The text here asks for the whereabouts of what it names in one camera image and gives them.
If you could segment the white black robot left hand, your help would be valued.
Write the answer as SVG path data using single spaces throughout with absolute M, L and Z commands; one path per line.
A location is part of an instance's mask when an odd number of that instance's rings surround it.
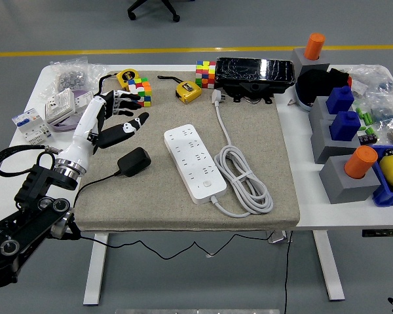
M 84 175 L 89 159 L 98 148 L 108 148 L 131 138 L 149 118 L 147 112 L 123 124 L 105 130 L 102 127 L 113 115 L 133 116 L 134 111 L 141 108 L 137 103 L 139 99 L 139 96 L 122 90 L 94 96 L 74 131 L 70 146 L 59 153 L 54 170 Z

